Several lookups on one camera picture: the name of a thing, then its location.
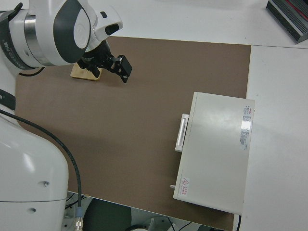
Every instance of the drawer handle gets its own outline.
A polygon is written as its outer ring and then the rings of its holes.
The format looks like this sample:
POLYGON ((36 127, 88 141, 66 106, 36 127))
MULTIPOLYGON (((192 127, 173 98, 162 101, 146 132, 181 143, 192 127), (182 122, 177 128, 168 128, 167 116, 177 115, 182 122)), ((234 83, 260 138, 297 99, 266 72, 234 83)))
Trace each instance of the drawer handle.
POLYGON ((183 151, 184 138, 185 138, 185 134, 186 134, 188 118, 189 118, 188 114, 182 114, 178 139, 177 139, 177 143, 176 143, 176 146, 175 146, 175 151, 180 152, 180 153, 183 151))

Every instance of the white table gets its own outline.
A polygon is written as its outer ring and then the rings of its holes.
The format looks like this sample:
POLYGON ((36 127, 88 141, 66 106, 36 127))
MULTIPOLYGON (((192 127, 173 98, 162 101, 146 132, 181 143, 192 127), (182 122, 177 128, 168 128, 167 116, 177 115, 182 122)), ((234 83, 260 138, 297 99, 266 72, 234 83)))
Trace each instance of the white table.
MULTIPOLYGON (((0 9, 18 2, 2 0, 0 9)), ((116 8, 124 21, 117 36, 253 45, 247 98, 256 112, 241 230, 307 230, 308 41, 296 45, 266 0, 89 2, 116 8)))

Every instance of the wooden base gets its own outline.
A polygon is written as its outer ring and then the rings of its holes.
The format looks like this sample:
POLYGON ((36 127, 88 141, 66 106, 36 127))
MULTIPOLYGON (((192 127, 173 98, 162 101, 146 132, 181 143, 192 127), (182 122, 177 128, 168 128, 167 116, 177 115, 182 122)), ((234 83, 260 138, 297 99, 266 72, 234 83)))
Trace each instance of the wooden base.
POLYGON ((85 80, 91 80, 91 81, 98 81, 101 78, 103 69, 98 68, 100 71, 100 75, 98 78, 92 74, 92 72, 88 71, 87 69, 81 69, 78 64, 74 64, 72 72, 71 72, 71 77, 73 78, 80 78, 80 79, 85 79, 85 80))

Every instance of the brown work surface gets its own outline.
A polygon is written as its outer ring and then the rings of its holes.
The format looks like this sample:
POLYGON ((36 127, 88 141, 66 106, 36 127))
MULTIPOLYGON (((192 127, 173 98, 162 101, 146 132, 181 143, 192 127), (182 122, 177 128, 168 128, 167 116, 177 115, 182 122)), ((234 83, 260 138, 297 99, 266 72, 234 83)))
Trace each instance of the brown work surface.
MULTIPOLYGON (((127 84, 107 71, 93 82, 71 78, 72 65, 48 67, 37 77, 18 78, 17 115, 49 129, 70 148, 83 193, 232 230, 233 214, 175 200, 170 184, 180 164, 174 148, 181 115, 189 113, 194 91, 245 98, 250 46, 108 41, 112 53, 125 54, 133 66, 127 84)), ((69 168, 69 190, 76 191, 70 163, 69 168)))

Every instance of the warning label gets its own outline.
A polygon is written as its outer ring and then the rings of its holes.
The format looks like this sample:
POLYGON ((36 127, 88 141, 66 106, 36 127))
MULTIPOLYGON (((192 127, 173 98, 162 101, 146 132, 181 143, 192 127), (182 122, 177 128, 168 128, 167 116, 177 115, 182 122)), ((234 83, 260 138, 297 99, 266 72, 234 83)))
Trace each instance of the warning label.
POLYGON ((180 187, 180 195, 181 196, 187 196, 189 181, 190 180, 187 177, 182 178, 181 187, 180 187))
POLYGON ((247 150, 249 143, 249 131, 251 129, 251 113, 252 108, 250 106, 246 106, 243 110, 243 120, 241 126, 241 149, 247 150))

